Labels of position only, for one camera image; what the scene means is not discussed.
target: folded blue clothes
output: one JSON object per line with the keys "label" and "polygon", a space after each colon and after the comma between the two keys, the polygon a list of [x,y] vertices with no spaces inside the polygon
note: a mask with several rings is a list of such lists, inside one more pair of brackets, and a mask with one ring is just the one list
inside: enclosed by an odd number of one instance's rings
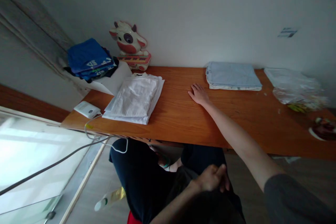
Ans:
{"label": "folded blue clothes", "polygon": [[75,74],[99,68],[108,63],[113,63],[114,66],[117,66],[113,58],[109,57],[93,38],[71,47],[68,50],[68,60],[69,66]]}
{"label": "folded blue clothes", "polygon": [[75,73],[75,76],[83,78],[84,80],[89,80],[94,77],[104,76],[108,71],[110,71],[113,68],[116,68],[116,67],[113,65],[110,65],[103,69],[98,68],[98,69],[95,69],[94,71]]}
{"label": "folded blue clothes", "polygon": [[111,62],[111,63],[108,63],[106,65],[102,65],[98,68],[93,68],[93,69],[90,69],[90,70],[87,70],[87,71],[77,72],[75,74],[76,75],[97,75],[98,72],[101,72],[101,71],[104,71],[104,70],[108,71],[113,67],[115,67],[115,63]]}
{"label": "folded blue clothes", "polygon": [[212,86],[235,88],[262,87],[251,64],[212,61],[209,62],[206,68],[206,79]]}

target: hand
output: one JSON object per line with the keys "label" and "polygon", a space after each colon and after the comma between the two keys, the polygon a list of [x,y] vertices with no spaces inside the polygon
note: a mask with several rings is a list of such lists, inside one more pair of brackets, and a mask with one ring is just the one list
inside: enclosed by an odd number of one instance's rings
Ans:
{"label": "hand", "polygon": [[202,174],[195,180],[192,180],[190,186],[198,186],[200,191],[213,191],[219,187],[223,193],[225,189],[230,190],[230,181],[226,173],[226,165],[217,166],[209,165]]}
{"label": "hand", "polygon": [[210,102],[205,90],[199,84],[194,83],[193,85],[191,85],[191,88],[194,93],[188,91],[188,94],[197,104],[204,106],[206,103]]}

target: wooden tabletop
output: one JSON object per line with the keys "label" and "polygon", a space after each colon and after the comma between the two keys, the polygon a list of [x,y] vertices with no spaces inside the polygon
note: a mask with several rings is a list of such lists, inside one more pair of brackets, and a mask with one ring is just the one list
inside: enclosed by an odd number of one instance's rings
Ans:
{"label": "wooden tabletop", "polygon": [[[97,118],[92,131],[231,148],[208,113],[188,95],[190,85],[205,87],[210,100],[242,126],[269,154],[336,160],[336,141],[320,141],[308,132],[316,117],[335,119],[327,109],[309,114],[294,112],[272,94],[273,86],[263,70],[256,70],[261,91],[210,90],[205,68],[150,66],[148,74],[165,81],[148,125]],[[83,99],[104,111],[113,96],[95,90]],[[83,130],[88,119],[72,111],[62,127]]]}

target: black pants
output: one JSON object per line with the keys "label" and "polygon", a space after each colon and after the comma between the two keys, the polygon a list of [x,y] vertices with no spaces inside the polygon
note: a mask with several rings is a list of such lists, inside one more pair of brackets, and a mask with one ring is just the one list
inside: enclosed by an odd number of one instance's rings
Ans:
{"label": "black pants", "polygon": [[[120,151],[126,149],[126,139],[118,139],[113,146]],[[110,162],[113,162],[133,216],[143,224],[151,220],[165,207],[166,198],[172,188],[175,173],[163,170],[158,156],[146,143],[128,139],[125,154],[111,148]],[[181,161],[184,166],[201,174],[211,164],[226,164],[223,150],[220,148],[185,145]],[[243,216],[239,197],[232,186],[225,192],[231,203]]]}

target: forearm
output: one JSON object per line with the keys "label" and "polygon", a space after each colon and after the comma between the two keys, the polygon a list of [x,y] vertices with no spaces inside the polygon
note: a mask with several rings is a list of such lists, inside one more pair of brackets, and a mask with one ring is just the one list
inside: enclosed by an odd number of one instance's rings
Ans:
{"label": "forearm", "polygon": [[284,172],[242,127],[216,106],[208,102],[203,107],[211,115],[227,142],[247,165],[262,191],[270,177]]}
{"label": "forearm", "polygon": [[190,184],[170,202],[150,224],[177,223],[190,202],[201,192],[201,189],[191,181]]}

